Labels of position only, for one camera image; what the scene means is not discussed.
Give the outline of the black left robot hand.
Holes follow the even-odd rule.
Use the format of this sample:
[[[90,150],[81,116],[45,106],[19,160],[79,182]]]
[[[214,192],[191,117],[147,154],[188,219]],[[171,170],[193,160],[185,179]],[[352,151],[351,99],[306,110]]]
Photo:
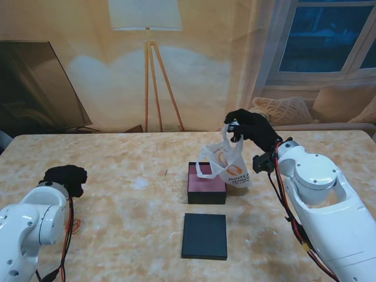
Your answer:
[[[87,171],[75,165],[52,167],[45,172],[42,182],[54,182],[65,187],[70,197],[81,197],[83,195],[82,185],[88,178]]]

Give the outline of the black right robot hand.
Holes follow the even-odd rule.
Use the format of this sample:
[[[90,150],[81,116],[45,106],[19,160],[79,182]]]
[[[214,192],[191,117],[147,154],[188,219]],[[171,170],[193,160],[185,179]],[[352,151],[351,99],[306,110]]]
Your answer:
[[[224,123],[229,125],[235,121],[238,125],[229,126],[227,130],[228,133],[233,133],[231,138],[233,143],[238,142],[242,137],[244,140],[253,141],[262,151],[271,152],[278,142],[282,142],[282,138],[261,114],[238,109],[229,112]]]

